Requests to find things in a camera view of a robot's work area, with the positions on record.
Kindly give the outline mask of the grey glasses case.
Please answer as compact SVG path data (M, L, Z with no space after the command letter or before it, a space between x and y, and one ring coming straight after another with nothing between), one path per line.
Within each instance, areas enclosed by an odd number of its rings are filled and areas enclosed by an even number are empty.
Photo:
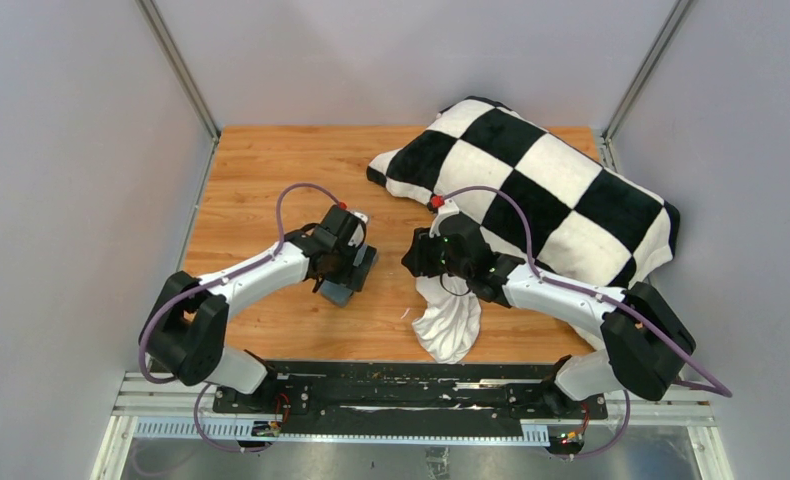
M355 293L362 291L377 258L375 247L363 245L347 271L347 276L337 281L325 280L318 292L333 305L344 308Z

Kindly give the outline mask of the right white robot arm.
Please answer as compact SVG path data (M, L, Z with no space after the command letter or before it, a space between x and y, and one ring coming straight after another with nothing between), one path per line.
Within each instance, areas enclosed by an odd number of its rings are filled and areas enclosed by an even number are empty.
M569 416L590 396L619 390L660 400L696 347L654 287L595 287L536 274L526 259L494 251L463 214L415 229L401 263L416 278L455 277L476 299L544 313L599 337L602 348L563 357L548 375L542 403L555 417Z

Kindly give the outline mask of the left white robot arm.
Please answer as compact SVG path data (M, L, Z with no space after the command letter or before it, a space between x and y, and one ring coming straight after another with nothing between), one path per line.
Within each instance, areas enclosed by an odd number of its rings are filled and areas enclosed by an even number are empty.
M290 231L270 249L228 269L194 277L184 271L165 282L139 336L143 356L186 386L211 383L239 392L254 413L269 411L277 386L267 364L226 343L229 322L263 298L307 280L344 307L363 289L377 259L367 242L369 218L342 205L323 220Z

